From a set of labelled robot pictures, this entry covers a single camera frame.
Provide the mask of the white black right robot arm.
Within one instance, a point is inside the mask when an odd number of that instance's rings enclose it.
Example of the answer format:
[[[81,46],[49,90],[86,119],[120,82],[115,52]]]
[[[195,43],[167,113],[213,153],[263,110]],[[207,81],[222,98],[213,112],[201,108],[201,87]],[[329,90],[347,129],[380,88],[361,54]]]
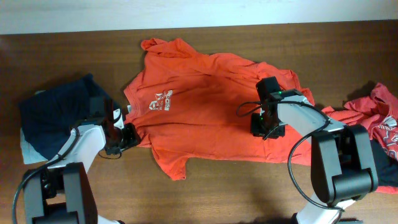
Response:
[[[341,223],[346,208],[379,185],[371,142],[365,127],[348,126],[314,107],[302,92],[281,90],[276,77],[256,84],[260,113],[251,116],[251,133],[256,137],[278,139],[290,126],[301,135],[292,146],[287,168],[291,178],[295,150],[308,141],[311,147],[310,178],[314,194],[299,194],[307,201],[293,214],[292,223]]]

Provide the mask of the orange t-shirt white print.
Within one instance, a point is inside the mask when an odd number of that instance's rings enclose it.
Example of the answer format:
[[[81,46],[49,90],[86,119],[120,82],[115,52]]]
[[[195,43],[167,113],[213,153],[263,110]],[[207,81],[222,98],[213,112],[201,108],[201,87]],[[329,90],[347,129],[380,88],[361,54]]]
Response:
[[[250,132],[256,83],[276,77],[284,90],[300,89],[298,76],[268,63],[231,53],[197,52],[182,39],[144,40],[144,69],[125,88],[132,107],[126,120],[150,147],[159,167],[173,180],[186,178],[190,158],[286,162],[300,135],[263,140]]]

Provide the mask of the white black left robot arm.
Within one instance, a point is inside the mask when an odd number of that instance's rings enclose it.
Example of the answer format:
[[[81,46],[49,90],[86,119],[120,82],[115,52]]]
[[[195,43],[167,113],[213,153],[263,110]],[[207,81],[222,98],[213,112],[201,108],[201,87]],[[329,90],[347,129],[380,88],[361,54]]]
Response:
[[[90,99],[90,115],[75,123],[61,150],[46,164],[28,170],[14,195],[24,197],[27,223],[113,224],[99,215],[87,173],[97,155],[119,159],[140,143],[133,124],[123,123],[111,99]]]

